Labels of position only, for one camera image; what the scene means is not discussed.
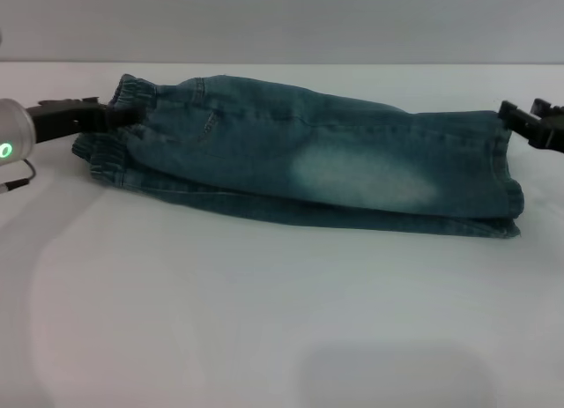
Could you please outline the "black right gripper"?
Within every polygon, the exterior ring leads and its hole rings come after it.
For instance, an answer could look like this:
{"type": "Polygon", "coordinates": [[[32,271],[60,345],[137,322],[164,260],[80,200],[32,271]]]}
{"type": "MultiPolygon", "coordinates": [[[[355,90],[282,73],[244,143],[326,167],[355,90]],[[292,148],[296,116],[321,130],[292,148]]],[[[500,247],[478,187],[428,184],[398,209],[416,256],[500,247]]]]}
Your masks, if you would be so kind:
{"type": "Polygon", "coordinates": [[[538,118],[533,123],[529,113],[504,100],[498,117],[515,133],[529,134],[526,139],[530,146],[563,153],[563,106],[553,106],[550,102],[537,98],[532,103],[530,113],[538,118]]]}

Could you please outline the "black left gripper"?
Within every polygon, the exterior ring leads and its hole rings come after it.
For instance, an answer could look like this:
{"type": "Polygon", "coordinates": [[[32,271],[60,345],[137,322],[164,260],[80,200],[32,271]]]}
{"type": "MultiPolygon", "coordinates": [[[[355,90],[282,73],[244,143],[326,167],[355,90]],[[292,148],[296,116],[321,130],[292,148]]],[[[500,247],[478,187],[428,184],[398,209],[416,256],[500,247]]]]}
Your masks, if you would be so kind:
{"type": "Polygon", "coordinates": [[[26,109],[37,143],[78,133],[115,130],[140,123],[145,118],[141,107],[116,108],[100,104],[97,97],[82,100],[43,100],[26,109]]]}

